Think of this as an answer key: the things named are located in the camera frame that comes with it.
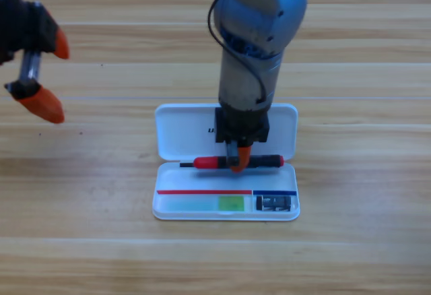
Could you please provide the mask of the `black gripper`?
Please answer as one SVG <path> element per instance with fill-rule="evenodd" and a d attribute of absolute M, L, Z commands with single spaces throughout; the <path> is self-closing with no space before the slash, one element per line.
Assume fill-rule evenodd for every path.
<path fill-rule="evenodd" d="M 247 168 L 251 146 L 265 143 L 269 135 L 268 108 L 262 110 L 236 110 L 230 107 L 215 108 L 215 142 L 226 144 L 226 166 L 235 173 Z"/>
<path fill-rule="evenodd" d="M 13 60 L 20 50 L 24 51 L 20 75 L 5 89 L 30 113 L 50 123 L 63 123 L 61 101 L 37 79 L 42 53 L 69 59 L 66 34 L 42 4 L 1 0 L 1 63 Z"/>

